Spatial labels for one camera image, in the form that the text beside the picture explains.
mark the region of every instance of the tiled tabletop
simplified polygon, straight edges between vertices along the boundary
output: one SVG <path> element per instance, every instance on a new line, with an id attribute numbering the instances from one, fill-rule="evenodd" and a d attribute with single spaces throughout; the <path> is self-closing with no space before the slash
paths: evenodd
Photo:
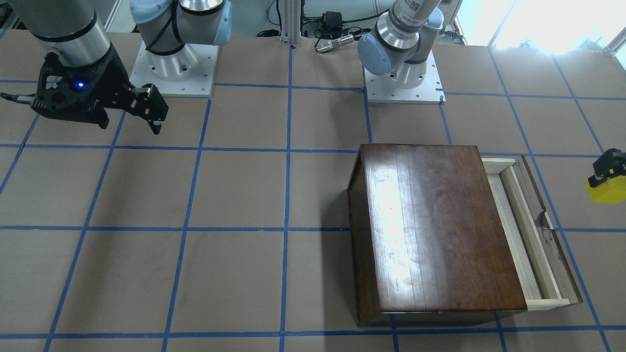
<path id="1" fill-rule="evenodd" d="M 138 34 L 111 35 L 127 69 Z M 0 351 L 626 351 L 626 203 L 584 180 L 626 150 L 626 75 L 600 53 L 436 46 L 445 105 L 365 102 L 356 46 L 233 38 L 213 98 L 159 136 L 0 100 Z M 0 34 L 0 90 L 43 50 Z M 472 328 L 356 327 L 345 189 L 361 143 L 525 154 L 585 302 Z"/>

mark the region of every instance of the metal post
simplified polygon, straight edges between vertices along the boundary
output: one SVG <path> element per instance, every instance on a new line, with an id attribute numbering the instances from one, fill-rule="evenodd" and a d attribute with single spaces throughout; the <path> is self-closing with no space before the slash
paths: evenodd
<path id="1" fill-rule="evenodd" d="M 300 37 L 300 10 L 301 0 L 282 0 L 282 31 L 280 40 L 300 46 L 302 41 Z"/>
<path id="2" fill-rule="evenodd" d="M 611 41 L 602 52 L 605 53 L 608 57 L 613 57 L 615 54 L 620 51 L 620 49 L 626 44 L 626 27 L 622 29 L 620 34 L 618 34 L 615 39 Z"/>

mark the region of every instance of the metal connector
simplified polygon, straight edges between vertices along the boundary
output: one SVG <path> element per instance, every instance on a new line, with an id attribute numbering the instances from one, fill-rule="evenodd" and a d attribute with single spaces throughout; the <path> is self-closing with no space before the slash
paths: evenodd
<path id="1" fill-rule="evenodd" d="M 315 46 L 315 51 L 318 53 L 326 53 L 330 50 L 334 50 L 340 46 L 348 45 L 354 41 L 354 36 L 348 34 L 347 36 L 343 36 L 337 39 L 333 39 L 326 44 Z"/>

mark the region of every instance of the wooden drawer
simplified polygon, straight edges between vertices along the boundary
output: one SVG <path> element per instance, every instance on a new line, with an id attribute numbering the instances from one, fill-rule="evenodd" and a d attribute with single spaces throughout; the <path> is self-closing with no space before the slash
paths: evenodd
<path id="1" fill-rule="evenodd" d="M 474 146 L 361 145 L 348 187 L 359 325 L 582 301 L 528 170 Z"/>

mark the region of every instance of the yellow block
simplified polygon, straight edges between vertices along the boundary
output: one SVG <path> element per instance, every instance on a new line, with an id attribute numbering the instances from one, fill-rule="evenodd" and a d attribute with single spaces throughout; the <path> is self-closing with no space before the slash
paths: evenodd
<path id="1" fill-rule="evenodd" d="M 626 176 L 615 177 L 595 188 L 589 186 L 588 180 L 585 183 L 591 200 L 596 203 L 617 204 L 626 199 Z"/>

